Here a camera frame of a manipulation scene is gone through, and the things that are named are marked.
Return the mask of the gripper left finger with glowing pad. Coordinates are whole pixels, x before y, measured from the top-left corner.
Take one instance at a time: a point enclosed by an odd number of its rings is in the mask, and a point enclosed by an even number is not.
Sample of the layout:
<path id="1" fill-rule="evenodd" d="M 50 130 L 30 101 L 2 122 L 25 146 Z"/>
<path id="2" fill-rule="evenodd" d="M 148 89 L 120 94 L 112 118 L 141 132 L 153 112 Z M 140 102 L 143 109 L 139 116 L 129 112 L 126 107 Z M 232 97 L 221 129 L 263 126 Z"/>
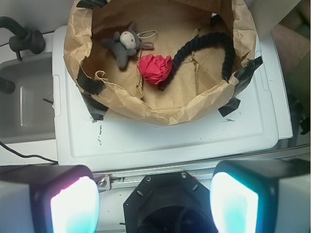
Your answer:
<path id="1" fill-rule="evenodd" d="M 84 165 L 0 168 L 2 233 L 93 233 L 100 197 Z"/>

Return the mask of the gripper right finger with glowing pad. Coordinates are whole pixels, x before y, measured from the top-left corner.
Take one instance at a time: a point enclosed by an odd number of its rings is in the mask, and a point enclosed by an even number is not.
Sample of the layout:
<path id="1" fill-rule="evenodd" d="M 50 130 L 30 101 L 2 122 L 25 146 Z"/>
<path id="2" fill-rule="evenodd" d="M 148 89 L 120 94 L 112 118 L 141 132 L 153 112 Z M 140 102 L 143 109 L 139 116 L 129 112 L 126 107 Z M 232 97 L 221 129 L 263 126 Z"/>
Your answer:
<path id="1" fill-rule="evenodd" d="M 221 233 L 309 233 L 310 162 L 223 160 L 214 169 L 210 206 Z"/>

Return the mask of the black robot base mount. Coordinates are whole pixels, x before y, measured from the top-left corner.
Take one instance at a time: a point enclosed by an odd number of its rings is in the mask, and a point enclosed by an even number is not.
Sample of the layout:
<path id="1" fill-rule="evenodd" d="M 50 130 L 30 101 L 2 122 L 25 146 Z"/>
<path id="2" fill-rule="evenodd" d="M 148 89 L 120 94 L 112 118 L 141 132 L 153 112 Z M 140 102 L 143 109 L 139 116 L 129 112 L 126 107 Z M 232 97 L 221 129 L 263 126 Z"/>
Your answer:
<path id="1" fill-rule="evenodd" d="M 128 233 L 216 233 L 210 191 L 194 177 L 177 173 L 152 176 L 132 191 L 123 204 Z"/>

